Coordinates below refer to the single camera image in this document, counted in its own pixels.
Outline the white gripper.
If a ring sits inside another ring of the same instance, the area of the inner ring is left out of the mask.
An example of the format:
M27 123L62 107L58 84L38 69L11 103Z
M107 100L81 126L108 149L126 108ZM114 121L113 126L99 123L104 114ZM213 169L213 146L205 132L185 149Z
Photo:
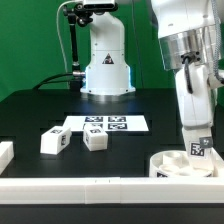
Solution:
M175 75L176 93L182 125L185 129L203 129L213 125L213 105L211 90L207 84L208 73L205 65L189 66L190 81L193 92L187 89L185 72L183 69ZM213 147L211 136L199 139L200 147Z

